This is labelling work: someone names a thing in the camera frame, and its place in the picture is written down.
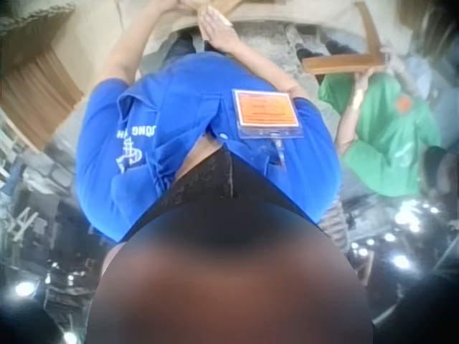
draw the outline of id badge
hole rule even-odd
[[[241,138],[302,138],[303,127],[286,93],[233,90]]]

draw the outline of blue shirt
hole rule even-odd
[[[129,87],[101,82],[90,96],[77,149],[77,195],[92,225],[120,241],[174,182],[200,136],[212,133],[317,222],[341,185],[333,141],[308,100],[294,99],[304,137],[239,137],[232,91],[275,91],[234,60],[190,54]]]

